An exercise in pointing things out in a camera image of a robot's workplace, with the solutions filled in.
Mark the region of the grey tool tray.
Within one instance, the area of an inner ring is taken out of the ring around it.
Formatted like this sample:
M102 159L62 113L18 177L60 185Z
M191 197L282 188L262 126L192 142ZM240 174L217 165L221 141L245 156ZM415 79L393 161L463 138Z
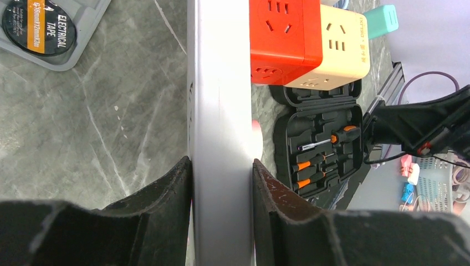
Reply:
M1 49L53 71L71 69L110 1L1 1Z

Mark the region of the black plastic tool case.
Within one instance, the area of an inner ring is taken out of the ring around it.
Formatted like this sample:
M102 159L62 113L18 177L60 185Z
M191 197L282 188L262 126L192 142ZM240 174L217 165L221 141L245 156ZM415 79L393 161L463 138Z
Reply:
M334 136L362 126L356 100L362 81L329 91L271 85L272 97L288 107L274 125L274 161L277 180L309 200L333 188L358 171L362 164L362 137L350 141Z

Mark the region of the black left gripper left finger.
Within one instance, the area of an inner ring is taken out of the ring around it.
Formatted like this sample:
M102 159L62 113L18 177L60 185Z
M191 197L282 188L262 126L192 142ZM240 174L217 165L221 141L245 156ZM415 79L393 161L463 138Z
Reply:
M2 265L184 265L192 165L103 209L67 201L1 202Z

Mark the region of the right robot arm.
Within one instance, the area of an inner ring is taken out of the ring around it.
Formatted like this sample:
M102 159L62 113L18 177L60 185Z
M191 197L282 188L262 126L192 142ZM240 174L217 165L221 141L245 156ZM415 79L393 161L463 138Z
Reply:
M399 145L403 154L427 158L454 151L469 160L469 86L437 100L390 105L379 103L362 125L366 164L378 144Z

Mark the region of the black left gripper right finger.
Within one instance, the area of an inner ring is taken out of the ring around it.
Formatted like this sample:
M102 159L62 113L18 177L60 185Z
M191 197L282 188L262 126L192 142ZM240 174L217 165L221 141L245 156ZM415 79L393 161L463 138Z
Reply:
M257 265L468 265L469 226L441 212L313 206L253 162Z

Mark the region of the white power strip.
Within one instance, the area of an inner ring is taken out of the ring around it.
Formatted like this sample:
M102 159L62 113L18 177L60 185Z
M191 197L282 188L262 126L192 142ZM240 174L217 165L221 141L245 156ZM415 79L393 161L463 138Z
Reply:
M196 265L253 265L248 1L187 3Z

